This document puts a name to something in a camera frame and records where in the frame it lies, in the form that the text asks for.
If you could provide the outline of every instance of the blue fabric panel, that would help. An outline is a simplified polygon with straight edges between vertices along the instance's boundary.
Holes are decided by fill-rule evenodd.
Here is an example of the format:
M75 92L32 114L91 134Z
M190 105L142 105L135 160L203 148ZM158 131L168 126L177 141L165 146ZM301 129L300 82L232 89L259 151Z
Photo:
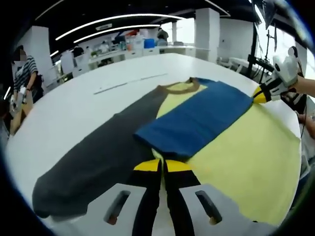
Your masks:
M192 157L251 106L253 98L222 82L141 127L135 136L161 153Z

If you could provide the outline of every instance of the yellow fabric panel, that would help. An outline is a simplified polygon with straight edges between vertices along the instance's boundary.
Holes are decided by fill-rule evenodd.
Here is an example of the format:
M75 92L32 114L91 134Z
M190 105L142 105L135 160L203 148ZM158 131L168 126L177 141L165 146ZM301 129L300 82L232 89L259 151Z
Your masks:
M169 172L191 171L191 168L188 164L180 161L166 160L166 164L167 170Z
M158 159L145 161L137 165L134 170L135 171L157 171L158 170Z
M183 90L186 90L192 86L193 86L193 83L189 83L189 84L188 83L177 83L171 87L168 87L167 89L170 89L173 91L183 91Z
M280 120L254 104L188 163L200 183L229 196L246 217L279 225L295 195L299 144Z
M260 88L260 86L258 86L258 87L256 88L256 90L255 90L253 96L254 96L256 93L260 92L260 91L261 91L261 88ZM266 102L267 102L267 100L266 100L266 97L265 97L264 93L261 93L260 95L258 95L257 97L254 98L254 103L266 103Z

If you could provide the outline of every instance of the human hand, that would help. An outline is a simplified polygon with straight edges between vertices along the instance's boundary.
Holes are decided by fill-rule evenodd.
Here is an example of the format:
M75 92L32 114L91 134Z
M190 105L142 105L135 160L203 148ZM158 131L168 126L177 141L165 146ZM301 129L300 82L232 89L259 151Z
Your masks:
M309 132L312 139L315 139L315 122L311 117L308 117L306 114L297 115L299 122L305 125L307 131Z
M289 90L295 89L295 92L297 93L302 93L301 92L301 84L303 83L303 80L305 80L305 78L303 78L302 76L297 76L297 81L295 82L295 84L291 85L289 87Z

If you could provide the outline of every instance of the person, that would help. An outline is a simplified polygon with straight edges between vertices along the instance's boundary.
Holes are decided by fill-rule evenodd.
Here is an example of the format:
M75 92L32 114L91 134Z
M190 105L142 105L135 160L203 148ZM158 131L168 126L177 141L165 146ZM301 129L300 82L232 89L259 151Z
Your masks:
M14 100L17 100L21 86L25 86L27 94L31 91L33 103L37 102L43 96L44 91L34 58L30 55L27 56L21 45L13 53L13 63L18 67L13 78Z
M75 45L72 53L73 53L73 57L76 58L76 57L84 54L84 50L83 50L83 48L79 47L78 45Z
M302 63L298 57L298 51L295 46L292 46L288 49L289 56L292 56L296 59L298 63L298 75L304 77L302 70ZM307 97L305 94L300 94L296 92L287 92L282 95L282 101L285 102L291 109L297 111L299 114L303 114L306 106Z
M103 41L102 44L99 46L99 49L102 51L102 53L107 53L109 50L109 46L105 41Z
M86 53L89 55L89 57L90 57L90 56L91 56L91 53L92 53L92 49L91 49L89 46L87 46L85 52L86 52Z
M168 33L166 31L164 31L161 27L158 28L158 32L157 32L157 38L159 38L160 35L163 35L163 39L165 41L167 41L168 39Z
M297 82L293 84L290 89L295 89L297 93L307 94L309 96L315 97L315 80L305 79L304 77L298 75ZM313 121L311 116L307 116L307 114L297 114L298 120L304 127L307 129L310 137L314 140L315 145L315 121ZM307 180L310 177L310 173L308 173L304 178L299 181L296 194L293 200L292 207L297 204L299 196L302 194L304 186L307 183Z
M167 45L167 41L165 40L163 34L160 34L157 38L158 38L158 40L156 41L156 46L166 46Z

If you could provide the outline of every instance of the cable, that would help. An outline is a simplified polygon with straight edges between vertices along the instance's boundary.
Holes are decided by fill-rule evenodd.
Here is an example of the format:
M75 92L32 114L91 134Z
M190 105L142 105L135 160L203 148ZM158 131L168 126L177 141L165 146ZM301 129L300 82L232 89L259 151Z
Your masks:
M256 70L256 73L254 74L253 79L259 75L259 73L261 72L261 69L262 69L262 66L259 68L259 70L258 69Z
M301 141L302 141L302 136L303 136L304 128L305 128L305 124L306 124L306 112L307 112L307 101L305 102L305 119L304 119L304 124L303 124L303 128L302 128L302 133L301 133Z

